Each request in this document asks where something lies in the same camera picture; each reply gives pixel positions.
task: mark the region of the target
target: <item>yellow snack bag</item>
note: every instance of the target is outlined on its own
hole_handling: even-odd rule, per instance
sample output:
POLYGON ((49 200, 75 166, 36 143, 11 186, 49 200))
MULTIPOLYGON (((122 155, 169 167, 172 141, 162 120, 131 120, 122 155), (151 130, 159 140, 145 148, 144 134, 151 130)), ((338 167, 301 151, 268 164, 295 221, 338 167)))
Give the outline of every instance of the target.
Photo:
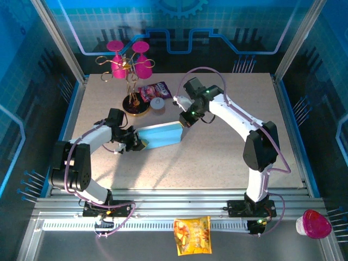
POLYGON ((178 256, 212 254, 210 216, 199 219, 175 219, 174 238, 178 248, 178 256))

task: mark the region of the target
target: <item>snack bag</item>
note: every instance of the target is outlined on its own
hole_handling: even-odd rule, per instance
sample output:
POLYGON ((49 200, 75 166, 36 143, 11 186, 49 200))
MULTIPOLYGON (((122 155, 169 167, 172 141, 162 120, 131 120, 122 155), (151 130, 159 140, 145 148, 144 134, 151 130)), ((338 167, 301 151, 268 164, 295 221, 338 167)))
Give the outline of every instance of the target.
POLYGON ((210 216, 199 219, 175 219, 174 237, 178 256, 213 253, 210 241, 210 216))
POLYGON ((139 87, 138 90, 144 102, 150 102, 156 97, 160 97, 164 100, 172 97, 165 82, 149 84, 147 86, 139 87))

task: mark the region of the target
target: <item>purple snack bag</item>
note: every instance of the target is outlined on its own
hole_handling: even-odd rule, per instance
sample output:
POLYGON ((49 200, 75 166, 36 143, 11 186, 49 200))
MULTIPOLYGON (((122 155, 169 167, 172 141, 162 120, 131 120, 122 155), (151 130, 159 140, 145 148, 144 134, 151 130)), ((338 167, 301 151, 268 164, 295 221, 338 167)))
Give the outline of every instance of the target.
POLYGON ((150 102, 156 97, 160 97, 164 100, 172 97, 165 82, 149 84, 139 87, 138 90, 144 102, 150 102))

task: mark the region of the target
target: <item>white table surface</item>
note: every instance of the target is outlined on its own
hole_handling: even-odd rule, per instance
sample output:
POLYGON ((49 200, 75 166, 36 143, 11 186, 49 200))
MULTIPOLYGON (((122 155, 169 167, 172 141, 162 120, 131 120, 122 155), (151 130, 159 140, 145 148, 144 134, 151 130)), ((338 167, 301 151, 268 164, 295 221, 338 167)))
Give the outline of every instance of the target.
MULTIPOLYGON (((164 81, 172 95, 176 93, 183 73, 153 74, 139 80, 137 86, 164 81)), ((281 151, 291 167, 289 175, 275 172, 270 177, 270 188, 303 187, 288 133, 268 73, 223 73, 228 84, 229 97, 251 115, 277 125, 281 151)), ((218 75, 193 73, 187 80, 198 77, 203 85, 222 86, 218 75)), ((180 95, 185 95, 183 88, 180 95)), ((108 116, 110 108, 122 109, 126 95, 125 80, 103 82, 100 74, 88 80, 79 111, 73 138, 89 130, 93 123, 108 116)), ((166 102, 166 112, 157 116, 149 111, 142 117, 129 116, 135 128, 178 121, 181 110, 166 102)), ((117 143, 106 144, 113 149, 117 143)), ((246 188, 248 167, 243 161, 244 142, 221 119, 207 125, 201 121, 184 129, 180 144, 140 152, 114 155, 99 148, 91 157, 92 178, 106 188, 246 188)), ((280 157, 275 167, 284 168, 280 157)))

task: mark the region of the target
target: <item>glass panel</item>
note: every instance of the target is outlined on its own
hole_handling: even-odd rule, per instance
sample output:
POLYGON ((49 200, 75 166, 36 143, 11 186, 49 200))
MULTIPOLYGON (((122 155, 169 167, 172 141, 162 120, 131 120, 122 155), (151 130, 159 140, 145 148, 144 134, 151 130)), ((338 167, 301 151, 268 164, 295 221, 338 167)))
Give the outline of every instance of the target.
POLYGON ((348 209, 347 14, 347 0, 327 1, 283 79, 320 195, 329 210, 343 206, 345 211, 348 209))
POLYGON ((150 44, 153 72, 275 72, 312 0, 47 0, 85 74, 102 73, 99 55, 121 40, 150 44))
POLYGON ((31 2, 15 3, 0 1, 1 260, 16 259, 75 85, 31 2))

